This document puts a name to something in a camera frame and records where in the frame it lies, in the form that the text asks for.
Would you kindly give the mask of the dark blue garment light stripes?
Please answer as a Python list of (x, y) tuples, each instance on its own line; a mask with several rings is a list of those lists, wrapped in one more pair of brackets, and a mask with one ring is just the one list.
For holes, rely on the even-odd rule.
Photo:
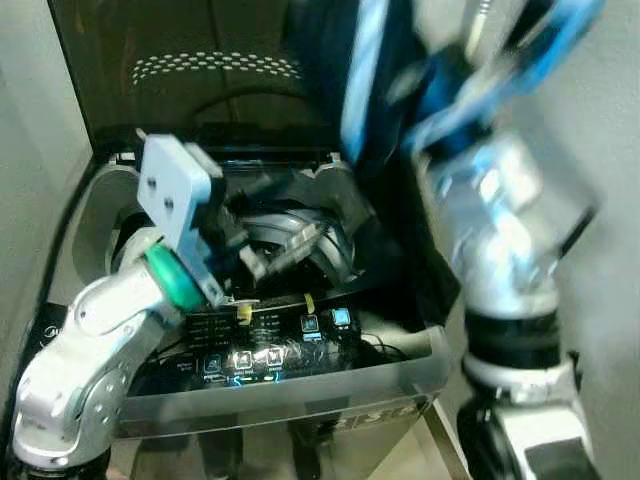
[(417, 0), (285, 0), (284, 38), (303, 86), (362, 172), (466, 136), (539, 87), (594, 27), (605, 0), (502, 0), (506, 32), (484, 58), (431, 50)]

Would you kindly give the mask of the silver top load washing machine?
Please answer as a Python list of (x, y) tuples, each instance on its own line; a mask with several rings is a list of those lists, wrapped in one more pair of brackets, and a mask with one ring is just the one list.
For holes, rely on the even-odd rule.
[[(122, 191), (118, 215), (102, 219), (102, 225), (116, 229), (133, 214), (145, 215), (148, 223), (131, 233), (116, 234), (118, 250), (99, 251), (108, 273), (93, 282), (140, 260), (147, 247), (160, 241), (160, 230), (136, 200), (146, 134), (159, 133), (142, 134), (138, 145), (108, 152), (106, 172), (127, 174), (131, 186)], [(325, 148), (200, 147), (220, 166), (228, 197), (230, 173), (237, 168), (348, 166)], [(65, 307), (59, 333), (42, 344), (29, 362), (58, 337), (74, 298)], [(253, 306), (251, 325), (237, 324), (238, 305)], [(262, 307), (234, 297), (221, 308), (184, 317), (137, 367), (125, 389), (110, 448), (119, 438), (214, 433), (335, 415), (369, 404), (429, 396), (443, 387), (447, 370), (442, 357), (408, 356), (402, 348), (379, 343), (366, 328), (370, 320), (407, 326), (411, 332), (426, 332), (426, 344), (434, 349), (442, 334), (429, 329), (429, 323), (375, 306), (371, 300), (315, 302), (315, 308), (315, 314), (307, 315), (305, 303)]]

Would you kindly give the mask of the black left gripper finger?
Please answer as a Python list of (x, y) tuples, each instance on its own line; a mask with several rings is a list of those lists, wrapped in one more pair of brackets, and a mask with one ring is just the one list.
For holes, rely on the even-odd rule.
[[(278, 227), (273, 229), (287, 232)], [(306, 223), (287, 233), (288, 237), (279, 242), (279, 250), (266, 264), (266, 271), (285, 271), (307, 259), (307, 256), (315, 251), (316, 243), (323, 237), (323, 227), (319, 223)]]
[(242, 285), (257, 285), (269, 274), (270, 259), (253, 246), (236, 252), (236, 279)]

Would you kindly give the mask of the dark tinted washer lid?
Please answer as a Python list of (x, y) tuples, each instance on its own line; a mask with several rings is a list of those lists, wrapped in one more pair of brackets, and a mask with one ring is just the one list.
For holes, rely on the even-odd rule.
[(285, 46), (288, 0), (44, 0), (93, 150), (174, 134), (335, 148)]

